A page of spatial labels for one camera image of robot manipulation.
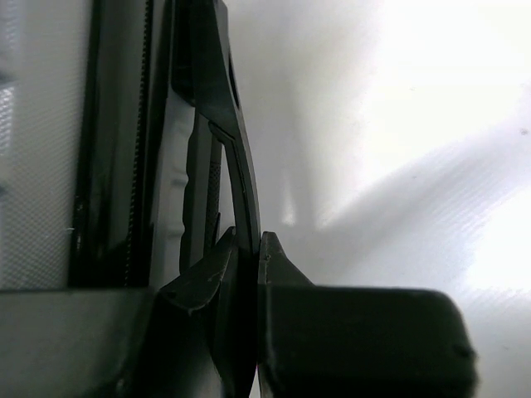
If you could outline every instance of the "gray fabric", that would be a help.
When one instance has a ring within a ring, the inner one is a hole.
[[[0,287],[53,289],[66,285],[90,2],[16,5],[17,23],[0,27],[16,78],[0,89]]]

